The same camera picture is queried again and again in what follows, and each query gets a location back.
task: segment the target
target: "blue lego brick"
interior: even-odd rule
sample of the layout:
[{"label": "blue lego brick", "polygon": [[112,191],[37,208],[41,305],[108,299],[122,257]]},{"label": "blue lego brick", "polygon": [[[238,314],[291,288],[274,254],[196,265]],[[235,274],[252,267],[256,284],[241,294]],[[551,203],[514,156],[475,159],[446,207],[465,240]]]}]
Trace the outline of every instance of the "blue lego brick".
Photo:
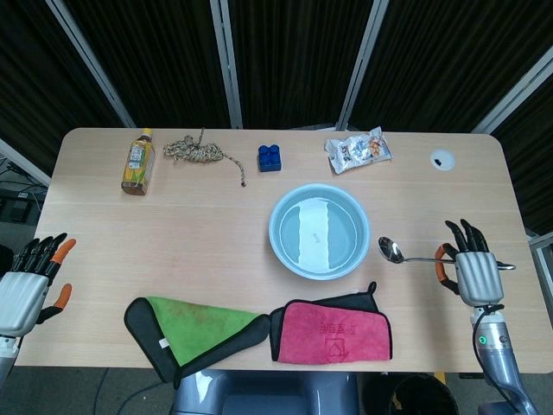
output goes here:
[{"label": "blue lego brick", "polygon": [[281,169],[280,149],[276,144],[271,145],[271,147],[262,145],[257,152],[259,171],[277,171]]}]

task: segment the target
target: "plastic bottle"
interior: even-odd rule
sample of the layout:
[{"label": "plastic bottle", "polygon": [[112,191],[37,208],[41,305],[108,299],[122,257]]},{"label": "plastic bottle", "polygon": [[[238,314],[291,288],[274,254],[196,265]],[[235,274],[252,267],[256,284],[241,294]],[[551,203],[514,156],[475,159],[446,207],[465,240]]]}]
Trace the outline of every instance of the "plastic bottle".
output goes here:
[{"label": "plastic bottle", "polygon": [[152,130],[144,128],[138,140],[132,142],[124,166],[121,189],[129,195],[146,195],[156,152],[152,145]]}]

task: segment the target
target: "rope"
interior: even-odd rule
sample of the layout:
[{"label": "rope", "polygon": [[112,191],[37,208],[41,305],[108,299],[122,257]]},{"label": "rope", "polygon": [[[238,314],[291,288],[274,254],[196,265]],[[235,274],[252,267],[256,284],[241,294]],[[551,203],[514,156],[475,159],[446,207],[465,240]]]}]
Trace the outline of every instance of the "rope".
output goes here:
[{"label": "rope", "polygon": [[177,160],[188,160],[189,162],[210,163],[218,162],[218,160],[222,160],[223,157],[228,158],[240,169],[241,184],[242,187],[245,188],[245,172],[242,163],[225,154],[215,143],[201,145],[204,130],[204,128],[201,129],[200,137],[198,138],[197,143],[194,142],[194,138],[192,136],[185,136],[182,140],[166,144],[163,147],[163,153],[165,153],[166,156],[172,156],[175,162]]}]

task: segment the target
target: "microfiber towel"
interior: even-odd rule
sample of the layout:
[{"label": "microfiber towel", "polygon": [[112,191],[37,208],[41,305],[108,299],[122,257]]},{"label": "microfiber towel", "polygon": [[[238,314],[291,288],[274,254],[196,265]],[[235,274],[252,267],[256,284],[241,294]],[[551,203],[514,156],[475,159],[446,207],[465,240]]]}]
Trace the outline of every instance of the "microfiber towel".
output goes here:
[{"label": "microfiber towel", "polygon": [[[366,291],[346,294],[345,296],[322,298],[321,300],[310,301],[310,303],[329,305],[349,310],[378,311],[378,307],[373,296],[376,289],[377,283],[372,281]],[[283,332],[284,310],[285,307],[281,307],[270,313],[270,354],[273,361],[278,361],[280,336]]]},{"label": "microfiber towel", "polygon": [[147,297],[179,366],[236,335],[258,314]]},{"label": "microfiber towel", "polygon": [[391,359],[391,330],[381,313],[294,301],[284,311],[278,361],[324,365]]},{"label": "microfiber towel", "polygon": [[124,323],[164,382],[181,379],[267,338],[266,314],[185,303],[135,299]]}]

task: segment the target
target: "green towel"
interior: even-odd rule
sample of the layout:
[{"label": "green towel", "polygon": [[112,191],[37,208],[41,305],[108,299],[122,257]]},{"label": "green towel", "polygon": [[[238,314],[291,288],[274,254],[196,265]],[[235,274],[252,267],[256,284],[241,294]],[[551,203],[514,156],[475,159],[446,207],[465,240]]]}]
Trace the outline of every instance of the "green towel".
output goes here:
[{"label": "green towel", "polygon": [[180,366],[237,334],[259,314],[147,297]]}]

